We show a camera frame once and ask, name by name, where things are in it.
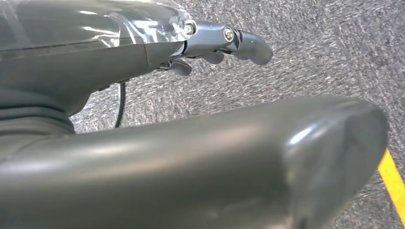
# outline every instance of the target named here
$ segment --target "black cable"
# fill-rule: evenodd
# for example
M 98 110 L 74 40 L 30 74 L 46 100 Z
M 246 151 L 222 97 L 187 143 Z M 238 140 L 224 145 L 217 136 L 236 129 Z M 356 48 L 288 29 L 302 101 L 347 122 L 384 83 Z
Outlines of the black cable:
M 115 128 L 118 128 L 121 125 L 122 115 L 124 114 L 125 95 L 126 95 L 125 82 L 119 83 L 118 93 L 119 93 L 119 108 L 118 108 L 117 120 L 115 122 Z

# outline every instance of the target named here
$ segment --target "silver bolt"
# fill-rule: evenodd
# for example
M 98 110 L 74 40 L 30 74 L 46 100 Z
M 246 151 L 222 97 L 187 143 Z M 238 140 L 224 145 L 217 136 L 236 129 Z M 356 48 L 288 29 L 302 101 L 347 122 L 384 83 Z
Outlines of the silver bolt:
M 190 24 L 186 24 L 184 30 L 186 31 L 187 35 L 193 35 L 194 34 L 194 27 Z
M 234 40 L 234 31 L 231 27 L 227 26 L 224 29 L 224 37 L 227 42 L 231 42 Z

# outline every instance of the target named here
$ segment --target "yellow tape line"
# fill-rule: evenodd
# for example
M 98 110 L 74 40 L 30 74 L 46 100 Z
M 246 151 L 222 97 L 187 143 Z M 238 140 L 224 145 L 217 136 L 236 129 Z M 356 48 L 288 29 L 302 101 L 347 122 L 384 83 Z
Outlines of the yellow tape line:
M 402 225 L 404 225 L 405 228 L 405 185 L 388 149 L 385 152 L 378 170 L 391 196 L 399 218 L 402 221 Z

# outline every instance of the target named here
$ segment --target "gray carpet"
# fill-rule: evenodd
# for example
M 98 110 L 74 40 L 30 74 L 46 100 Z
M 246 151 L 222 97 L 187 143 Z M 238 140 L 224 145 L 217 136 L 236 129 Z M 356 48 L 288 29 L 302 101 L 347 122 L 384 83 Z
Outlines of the gray carpet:
M 312 94 L 359 97 L 383 107 L 390 149 L 405 175 L 405 2 L 401 0 L 182 0 L 197 19 L 227 21 L 274 48 L 259 67 L 229 57 L 189 61 L 189 77 L 154 73 L 128 87 L 124 126 L 165 122 Z M 78 132 L 111 129 L 117 87 L 72 117 Z M 403 229 L 376 175 L 329 229 Z

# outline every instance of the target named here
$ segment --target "clear plastic film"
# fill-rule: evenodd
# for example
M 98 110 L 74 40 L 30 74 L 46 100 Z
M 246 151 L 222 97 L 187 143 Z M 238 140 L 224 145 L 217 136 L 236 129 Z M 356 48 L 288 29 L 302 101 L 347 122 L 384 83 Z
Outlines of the clear plastic film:
M 172 0 L 0 0 L 0 60 L 12 51 L 47 55 L 182 42 L 190 22 Z

